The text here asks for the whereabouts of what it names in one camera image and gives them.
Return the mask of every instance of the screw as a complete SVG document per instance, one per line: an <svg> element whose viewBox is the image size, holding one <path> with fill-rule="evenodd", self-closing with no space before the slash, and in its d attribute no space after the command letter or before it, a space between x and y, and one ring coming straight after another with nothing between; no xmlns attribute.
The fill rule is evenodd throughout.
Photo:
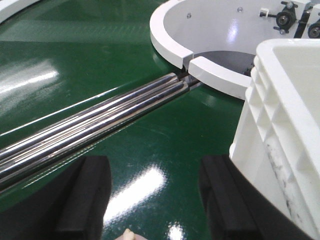
<svg viewBox="0 0 320 240"><path fill-rule="evenodd" d="M242 12L244 11L244 9L243 9L242 6L240 6L240 7L238 7L238 8L236 9L236 11L237 11L238 13L242 13Z"/></svg>
<svg viewBox="0 0 320 240"><path fill-rule="evenodd" d="M280 30L279 30L279 33L280 33L281 35L284 35L284 34L286 34L286 30L280 29Z"/></svg>
<svg viewBox="0 0 320 240"><path fill-rule="evenodd" d="M279 17L279 24L280 25L286 25L289 21L289 18L286 15L282 15Z"/></svg>
<svg viewBox="0 0 320 240"><path fill-rule="evenodd" d="M292 1L290 1L290 2L288 2L288 3L286 4L286 8L287 8L287 9L292 9L293 6L294 6L294 4L292 3Z"/></svg>
<svg viewBox="0 0 320 240"><path fill-rule="evenodd" d="M319 27L314 27L311 29L311 31L310 31L311 38L316 39L319 37L319 35L320 35L320 28Z"/></svg>

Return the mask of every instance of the metal rod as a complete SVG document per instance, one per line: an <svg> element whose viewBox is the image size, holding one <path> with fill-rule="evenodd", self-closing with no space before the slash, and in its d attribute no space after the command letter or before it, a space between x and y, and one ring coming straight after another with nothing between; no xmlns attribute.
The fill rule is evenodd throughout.
<svg viewBox="0 0 320 240"><path fill-rule="evenodd" d="M68 125L69 128L60 128L61 123L65 121L46 128L44 132L47 138L45 139L41 137L32 138L32 136L26 138L36 140L32 145L24 144L24 148L21 148L22 151L15 152L0 161L0 190L55 163L81 147L97 141L128 123L128 121L132 121L189 90L186 82L175 80L163 81L160 85L153 86L153 90L149 87L146 88L148 90L144 91L143 94L140 92L140 95L126 97L127 101L121 101L121 104L112 104L113 107L102 112L99 111L99 114L94 114L91 118L86 118L86 120L77 122L77 124ZM82 111L84 114L90 112L89 110ZM55 129L54 127L62 130L51 134L50 130Z"/></svg>
<svg viewBox="0 0 320 240"><path fill-rule="evenodd" d="M174 73L167 74L163 77L160 77L151 83L145 84L139 88L136 88L126 94L116 96L113 98L110 98L106 101L103 101L101 103L98 103L95 106L92 106L88 109L85 109L77 114L74 114L60 122L55 123L54 125L51 125L47 128L42 129L41 131L33 134L30 137L27 137L17 143L14 143L10 146L5 147L4 149L0 150L0 160L5 159L15 153L18 153L19 151L28 148L30 146L33 146L35 143L38 143L44 139L47 139L50 136L55 135L56 133L59 133L63 130L66 130L70 128L71 126L74 126L78 123L81 123L87 119L90 119L92 117L95 117L108 109L111 109L115 106L119 106L133 98L136 98L140 95L143 95L144 93L148 91L152 91L155 88L161 88L166 83L175 83L178 81L177 75Z"/></svg>

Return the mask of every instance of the white curved panel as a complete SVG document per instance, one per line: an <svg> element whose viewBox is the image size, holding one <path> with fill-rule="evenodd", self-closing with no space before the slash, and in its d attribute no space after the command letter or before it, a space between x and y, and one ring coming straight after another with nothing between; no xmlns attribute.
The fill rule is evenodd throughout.
<svg viewBox="0 0 320 240"><path fill-rule="evenodd" d="M301 19L309 0L293 0ZM194 55L212 51L256 53L257 45L274 38L293 38L298 24L280 34L274 17L260 17L261 9L276 15L281 0L169 0L150 20L151 41L170 63L189 71L201 82L231 96L245 99L250 78Z"/></svg>
<svg viewBox="0 0 320 240"><path fill-rule="evenodd" d="M180 69L183 66L188 69L189 61L193 58L194 53L173 40L164 26L166 13L178 3L177 0L168 1L153 12L150 18L150 36L154 48L161 56Z"/></svg>
<svg viewBox="0 0 320 240"><path fill-rule="evenodd" d="M244 100L251 77L220 66L203 56L192 59L189 73L204 84L225 94Z"/></svg>
<svg viewBox="0 0 320 240"><path fill-rule="evenodd" d="M22 9L40 0L1 0L0 1L0 23L10 18Z"/></svg>

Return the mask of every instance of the green conveyor belt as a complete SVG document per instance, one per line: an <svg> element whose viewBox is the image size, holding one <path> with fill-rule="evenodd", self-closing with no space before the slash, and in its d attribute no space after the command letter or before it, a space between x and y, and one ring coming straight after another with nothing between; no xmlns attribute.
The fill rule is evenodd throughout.
<svg viewBox="0 0 320 240"><path fill-rule="evenodd" d="M0 136L0 147L177 71L150 41L149 19L162 2L44 0L2 24L0 92L4 85L11 90L0 94L0 133L36 122ZM46 74L53 77L36 78ZM151 171L155 185L137 190L141 198L108 208L113 217L105 216L102 239L112 240L130 228L148 240L167 240L171 228L182 232L181 239L209 240L197 186L200 159L228 152L242 104L200 86L91 146L87 155L106 155L110 160L112 200L155 170ZM55 174L1 195L1 209L19 202Z"/></svg>

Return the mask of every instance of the white plastic crate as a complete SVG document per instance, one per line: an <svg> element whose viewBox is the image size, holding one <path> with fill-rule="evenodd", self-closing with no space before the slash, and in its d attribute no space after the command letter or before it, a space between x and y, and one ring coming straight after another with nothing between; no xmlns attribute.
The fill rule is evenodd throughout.
<svg viewBox="0 0 320 240"><path fill-rule="evenodd" d="M319 240L320 40L267 40L256 53L230 158L271 203Z"/></svg>

